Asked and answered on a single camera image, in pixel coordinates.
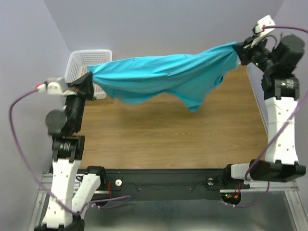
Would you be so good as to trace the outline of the white plastic basket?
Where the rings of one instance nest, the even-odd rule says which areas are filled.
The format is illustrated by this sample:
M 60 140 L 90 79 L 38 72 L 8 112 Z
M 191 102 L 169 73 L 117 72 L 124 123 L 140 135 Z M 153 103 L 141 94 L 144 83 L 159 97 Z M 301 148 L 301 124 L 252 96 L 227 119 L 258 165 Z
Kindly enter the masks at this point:
M 70 54 L 64 78 L 67 83 L 74 82 L 87 74 L 88 66 L 99 65 L 112 61 L 110 50 L 79 50 Z

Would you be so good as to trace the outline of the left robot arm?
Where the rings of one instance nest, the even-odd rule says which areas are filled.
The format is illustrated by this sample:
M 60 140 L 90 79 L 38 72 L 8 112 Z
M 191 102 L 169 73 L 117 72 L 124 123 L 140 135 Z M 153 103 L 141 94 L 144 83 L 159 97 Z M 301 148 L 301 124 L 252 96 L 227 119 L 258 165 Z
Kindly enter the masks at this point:
M 84 216 L 95 191 L 106 184 L 104 167 L 90 166 L 77 190 L 74 189 L 85 136 L 81 130 L 85 102 L 94 101 L 93 74 L 87 72 L 73 82 L 63 77 L 50 78 L 37 85 L 38 92 L 65 97 L 63 109 L 54 109 L 45 117 L 52 138 L 52 183 L 49 201 L 37 231 L 82 231 Z

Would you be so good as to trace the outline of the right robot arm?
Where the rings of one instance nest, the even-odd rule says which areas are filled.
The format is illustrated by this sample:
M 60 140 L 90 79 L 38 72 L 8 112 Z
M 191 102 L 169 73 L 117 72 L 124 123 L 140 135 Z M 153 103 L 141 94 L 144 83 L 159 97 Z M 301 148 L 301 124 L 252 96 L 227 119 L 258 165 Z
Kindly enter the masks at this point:
M 229 164 L 224 168 L 224 184 L 252 180 L 289 182 L 306 173 L 295 149 L 295 113 L 300 104 L 299 80 L 293 74 L 305 51 L 305 42 L 295 36 L 281 37 L 271 51 L 267 39 L 254 44 L 249 37 L 233 46 L 241 64 L 254 64 L 263 72 L 261 86 L 268 113 L 268 145 L 260 157 L 247 164 Z

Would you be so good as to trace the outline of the turquoise t shirt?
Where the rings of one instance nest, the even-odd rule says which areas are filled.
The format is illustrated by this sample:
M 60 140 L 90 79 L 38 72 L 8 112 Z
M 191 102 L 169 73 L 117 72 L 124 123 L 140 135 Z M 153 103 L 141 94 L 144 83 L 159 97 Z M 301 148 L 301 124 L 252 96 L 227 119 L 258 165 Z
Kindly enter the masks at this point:
M 112 99 L 126 104 L 143 103 L 161 93 L 180 99 L 196 112 L 225 75 L 238 67 L 235 42 L 198 54 L 133 57 L 89 65 L 93 83 Z

